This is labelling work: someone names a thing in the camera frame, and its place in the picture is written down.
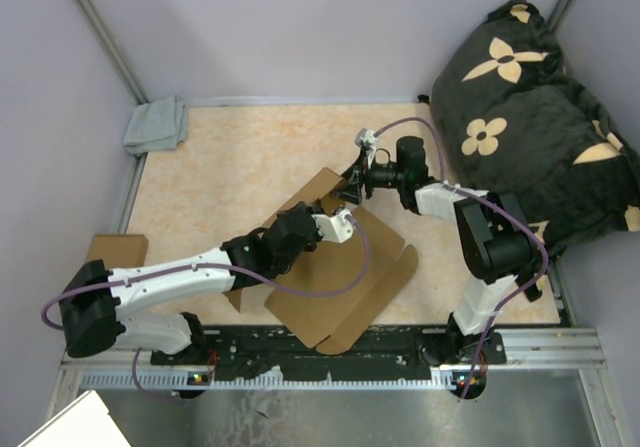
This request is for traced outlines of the brown cardboard box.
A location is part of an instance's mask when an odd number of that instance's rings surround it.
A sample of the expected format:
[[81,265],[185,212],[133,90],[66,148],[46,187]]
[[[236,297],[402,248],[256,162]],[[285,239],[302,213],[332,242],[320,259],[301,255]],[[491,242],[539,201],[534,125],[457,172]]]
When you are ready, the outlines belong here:
[[[342,207],[330,196],[340,183],[337,173],[321,168],[293,185],[252,178],[230,187],[220,203],[227,234],[244,228],[270,226],[277,212],[297,201],[317,201],[326,212]],[[307,347],[321,353],[347,351],[414,277],[416,248],[362,207],[352,214],[362,227],[343,244],[319,243],[300,256],[277,283],[300,290],[293,295],[258,285],[225,295],[229,324],[280,323]]]

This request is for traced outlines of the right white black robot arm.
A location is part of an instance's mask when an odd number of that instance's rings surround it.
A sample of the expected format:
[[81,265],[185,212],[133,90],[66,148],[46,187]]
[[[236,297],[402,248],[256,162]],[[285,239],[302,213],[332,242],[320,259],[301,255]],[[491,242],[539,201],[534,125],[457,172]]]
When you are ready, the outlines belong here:
[[465,264],[472,275],[463,298],[452,313],[454,331],[445,342],[448,356],[471,361],[481,350],[478,336],[501,310],[499,302],[521,269],[539,254],[535,235],[512,195],[465,190],[429,175],[424,141],[405,136],[396,142],[396,159],[376,161],[377,137],[362,130],[355,145],[359,155],[342,174],[332,196],[359,205],[377,189],[398,193],[406,210],[454,224]]

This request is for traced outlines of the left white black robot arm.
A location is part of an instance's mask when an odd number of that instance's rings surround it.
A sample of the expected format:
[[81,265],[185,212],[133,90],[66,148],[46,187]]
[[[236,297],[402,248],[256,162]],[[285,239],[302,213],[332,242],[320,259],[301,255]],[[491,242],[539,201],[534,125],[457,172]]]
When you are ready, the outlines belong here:
[[225,293],[274,281],[288,273],[304,252],[334,237],[332,219],[304,202],[258,227],[203,253],[138,268],[112,268],[103,260],[86,262],[58,302],[66,350],[84,358],[116,345],[160,350],[194,364],[207,352],[192,314],[168,319],[146,309],[181,297]]

